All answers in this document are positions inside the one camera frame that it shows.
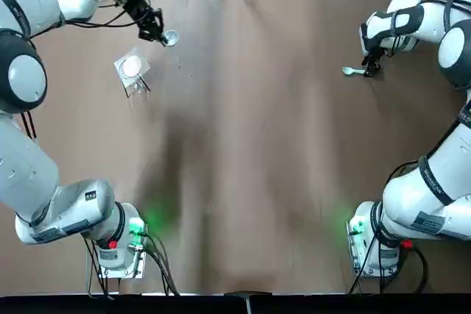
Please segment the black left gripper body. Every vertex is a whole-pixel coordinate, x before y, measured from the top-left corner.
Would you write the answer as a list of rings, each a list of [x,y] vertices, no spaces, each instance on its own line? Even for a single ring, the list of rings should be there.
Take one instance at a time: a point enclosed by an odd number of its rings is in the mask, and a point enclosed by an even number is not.
[[[155,21],[149,0],[119,0],[123,10],[136,23],[152,23]]]

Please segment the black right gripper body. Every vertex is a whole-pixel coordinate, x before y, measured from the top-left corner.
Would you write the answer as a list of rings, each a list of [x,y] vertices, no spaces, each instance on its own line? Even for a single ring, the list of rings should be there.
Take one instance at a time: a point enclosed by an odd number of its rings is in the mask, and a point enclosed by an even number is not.
[[[367,25],[362,23],[360,25],[360,41],[363,55],[365,57],[372,57],[374,55],[383,55],[385,48],[382,46],[383,38],[381,36],[375,36],[369,38],[367,36]]]

